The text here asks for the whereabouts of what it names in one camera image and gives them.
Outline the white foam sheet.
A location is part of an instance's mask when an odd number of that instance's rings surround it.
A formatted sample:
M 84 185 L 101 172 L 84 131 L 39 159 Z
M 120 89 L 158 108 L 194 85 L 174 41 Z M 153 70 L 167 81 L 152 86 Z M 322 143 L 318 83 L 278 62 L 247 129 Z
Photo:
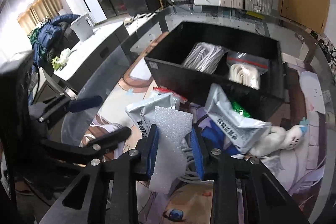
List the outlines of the white foam sheet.
M 171 184 L 183 176 L 187 157 L 182 151 L 182 140 L 192 130 L 193 115 L 187 112 L 155 107 L 153 124 L 159 131 L 158 150 L 149 189 L 168 194 Z

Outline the red printed plastic bag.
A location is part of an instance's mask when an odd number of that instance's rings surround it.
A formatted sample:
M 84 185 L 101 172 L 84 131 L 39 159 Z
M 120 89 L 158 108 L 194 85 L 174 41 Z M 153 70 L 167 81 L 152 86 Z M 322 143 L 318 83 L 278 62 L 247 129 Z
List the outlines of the red printed plastic bag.
M 165 94 L 165 93 L 172 93 L 174 97 L 179 98 L 181 103 L 186 103 L 187 98 L 181 96 L 180 94 L 174 92 L 173 90 L 167 89 L 167 88 L 162 88 L 162 87 L 154 87 L 153 91 L 156 92 L 157 94 Z

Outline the silver foil pouch green label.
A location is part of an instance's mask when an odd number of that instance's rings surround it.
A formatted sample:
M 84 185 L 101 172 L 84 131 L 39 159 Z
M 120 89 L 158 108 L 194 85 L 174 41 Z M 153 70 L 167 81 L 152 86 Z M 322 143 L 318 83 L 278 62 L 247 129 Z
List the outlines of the silver foil pouch green label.
M 246 154 L 263 134 L 270 132 L 272 126 L 270 122 L 237 113 L 222 87 L 215 83 L 210 86 L 205 111 L 242 154 Z

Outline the white plush toy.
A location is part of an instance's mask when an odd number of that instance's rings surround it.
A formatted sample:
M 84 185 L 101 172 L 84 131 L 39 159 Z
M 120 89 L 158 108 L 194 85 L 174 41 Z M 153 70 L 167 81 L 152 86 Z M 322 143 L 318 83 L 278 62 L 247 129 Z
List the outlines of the white plush toy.
M 305 117 L 289 130 L 272 126 L 250 149 L 249 154 L 256 157 L 270 155 L 278 150 L 292 150 L 302 141 L 309 129 L 309 120 Z

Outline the blue puffer jacket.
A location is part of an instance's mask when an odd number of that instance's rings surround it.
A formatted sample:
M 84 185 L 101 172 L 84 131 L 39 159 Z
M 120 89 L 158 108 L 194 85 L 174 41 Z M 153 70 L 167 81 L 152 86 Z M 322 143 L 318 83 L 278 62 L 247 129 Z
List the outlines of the blue puffer jacket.
M 56 56 L 59 57 L 63 50 L 71 49 L 79 42 L 78 36 L 70 28 L 79 17 L 76 14 L 56 16 L 30 32 L 28 37 L 34 51 L 34 63 L 39 68 L 51 67 Z

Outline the white appliance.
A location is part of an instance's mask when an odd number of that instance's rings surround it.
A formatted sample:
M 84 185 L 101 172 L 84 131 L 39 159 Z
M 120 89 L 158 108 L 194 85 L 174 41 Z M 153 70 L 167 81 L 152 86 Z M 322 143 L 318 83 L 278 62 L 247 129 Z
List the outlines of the white appliance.
M 78 17 L 74 20 L 70 29 L 75 32 L 81 42 L 89 39 L 93 34 L 94 21 L 89 14 Z

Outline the black divided storage box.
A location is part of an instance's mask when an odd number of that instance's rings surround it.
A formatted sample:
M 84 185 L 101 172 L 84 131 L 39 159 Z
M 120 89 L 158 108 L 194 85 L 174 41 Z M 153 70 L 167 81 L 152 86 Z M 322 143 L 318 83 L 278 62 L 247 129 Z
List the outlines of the black divided storage box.
M 236 28 L 182 22 L 145 57 L 158 86 L 205 105 L 210 86 L 267 121 L 285 99 L 280 43 Z

